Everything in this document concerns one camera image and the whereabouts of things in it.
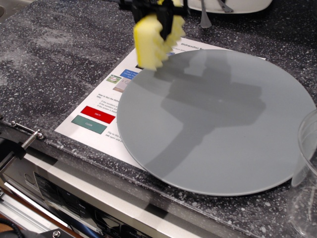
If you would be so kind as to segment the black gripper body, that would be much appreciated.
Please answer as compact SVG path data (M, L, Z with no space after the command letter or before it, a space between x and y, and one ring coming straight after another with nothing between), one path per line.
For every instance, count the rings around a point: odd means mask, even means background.
M121 9L128 10L131 10L132 6L146 6L148 14L159 10L170 11L175 15L187 15L189 12L186 0L183 3L176 0L120 0L118 5Z

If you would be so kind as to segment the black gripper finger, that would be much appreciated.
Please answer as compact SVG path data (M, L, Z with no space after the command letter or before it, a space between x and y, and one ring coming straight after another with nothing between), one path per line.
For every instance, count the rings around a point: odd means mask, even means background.
M162 30L160 36L166 40L168 35L171 33L172 23L173 23L173 13L170 11L159 11L158 21L162 25Z
M146 6L132 6L131 10L135 22L139 22L148 15L148 8Z

